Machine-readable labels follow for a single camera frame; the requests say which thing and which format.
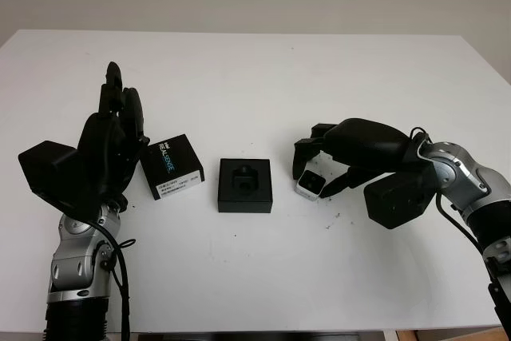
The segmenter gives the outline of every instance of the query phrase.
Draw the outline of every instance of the black box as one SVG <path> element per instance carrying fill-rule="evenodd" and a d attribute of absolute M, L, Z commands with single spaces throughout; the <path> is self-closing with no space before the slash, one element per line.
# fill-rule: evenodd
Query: black box
<path fill-rule="evenodd" d="M 270 161 L 220 159 L 218 212 L 270 213 Z"/>
<path fill-rule="evenodd" d="M 141 163 L 154 200 L 204 181 L 204 170 L 186 135 L 148 146 Z"/>

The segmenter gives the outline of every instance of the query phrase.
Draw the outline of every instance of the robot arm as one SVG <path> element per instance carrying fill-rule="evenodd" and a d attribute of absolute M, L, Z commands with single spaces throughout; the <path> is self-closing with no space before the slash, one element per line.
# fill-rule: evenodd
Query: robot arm
<path fill-rule="evenodd" d="M 105 338 L 111 272 L 122 296 L 122 339 L 129 339 L 124 245 L 115 236 L 128 203 L 122 193 L 149 142 L 143 122 L 137 91 L 122 89 L 121 71 L 111 62 L 99 110 L 85 123 L 77 149 L 43 141 L 18 157 L 32 192 L 64 213 L 51 263 L 48 341 Z"/>
<path fill-rule="evenodd" d="M 506 333 L 511 335 L 511 186 L 497 171 L 478 164 L 460 145 L 433 143 L 423 130 L 407 136 L 363 119 L 319 124 L 311 138 L 295 143 L 293 178 L 304 177 L 306 163 L 320 151 L 350 168 L 324 186 L 319 197 L 373 180 L 364 188 L 369 217 L 392 229 L 424 213 L 437 194 L 460 212 L 488 269 L 489 291 Z"/>

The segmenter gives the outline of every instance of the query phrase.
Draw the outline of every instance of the black base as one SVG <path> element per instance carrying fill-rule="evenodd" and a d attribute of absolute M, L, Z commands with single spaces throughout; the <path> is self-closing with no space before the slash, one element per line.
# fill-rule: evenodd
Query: black base
<path fill-rule="evenodd" d="M 79 299 L 49 303 L 45 341 L 101 341 L 106 336 L 109 300 Z"/>
<path fill-rule="evenodd" d="M 221 159 L 218 212 L 270 213 L 270 161 Z"/>

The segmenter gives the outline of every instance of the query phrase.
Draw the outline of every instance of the barcode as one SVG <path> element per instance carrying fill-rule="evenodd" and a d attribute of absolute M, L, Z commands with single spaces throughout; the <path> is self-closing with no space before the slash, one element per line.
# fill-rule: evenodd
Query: barcode
<path fill-rule="evenodd" d="M 177 187 L 177 188 L 174 188 L 174 189 L 167 189 L 167 190 L 165 190 L 164 192 L 163 192 L 163 190 L 162 190 L 162 192 L 160 192 L 160 196 L 168 195 L 169 193 L 172 193 L 172 192 L 174 192 L 174 191 L 177 191 L 178 189 L 181 189 L 181 188 L 184 188 L 184 185 L 181 185 L 181 186 L 179 186 L 179 187 Z"/>

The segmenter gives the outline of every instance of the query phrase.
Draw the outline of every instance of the black cable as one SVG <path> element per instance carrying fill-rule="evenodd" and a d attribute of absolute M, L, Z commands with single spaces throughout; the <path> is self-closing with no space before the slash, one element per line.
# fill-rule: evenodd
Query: black cable
<path fill-rule="evenodd" d="M 123 248 L 131 247 L 136 242 L 137 241 L 135 239 L 123 241 L 122 243 L 119 244 L 119 248 L 123 249 Z M 110 271 L 112 272 L 113 279 L 115 280 L 115 284 L 117 285 L 117 287 L 119 288 L 119 291 L 120 291 L 121 290 L 121 282 L 119 282 L 119 278 L 117 277 L 117 273 L 115 272 L 116 260 L 117 260 L 117 256 L 116 256 L 116 252 L 114 249 L 109 267 L 110 267 Z"/>
<path fill-rule="evenodd" d="M 108 230 L 100 226 L 96 221 L 87 221 L 88 225 L 98 230 L 106 237 L 106 239 L 111 243 L 113 247 L 113 251 L 116 257 L 119 259 L 119 268 L 121 270 L 121 278 L 122 283 L 119 281 L 117 276 L 114 274 L 114 279 L 116 280 L 116 284 L 119 287 L 119 292 L 121 293 L 121 341 L 129 341 L 129 284 L 128 284 L 128 270 L 126 269 L 126 261 L 122 254 L 121 246 L 116 242 L 113 236 L 110 234 Z"/>
<path fill-rule="evenodd" d="M 446 211 L 444 211 L 444 208 L 442 208 L 442 194 L 440 192 L 437 192 L 436 203 L 440 214 L 444 216 L 452 225 L 454 225 L 461 233 L 463 233 L 465 237 L 470 240 L 473 246 L 476 247 L 477 251 L 482 254 L 482 250 L 479 247 L 476 239 L 474 239 L 466 229 L 464 229 L 455 219 L 453 219 Z"/>
<path fill-rule="evenodd" d="M 421 131 L 422 133 L 427 134 L 423 127 L 413 127 L 412 130 L 410 131 L 410 140 L 414 138 L 415 131 Z"/>

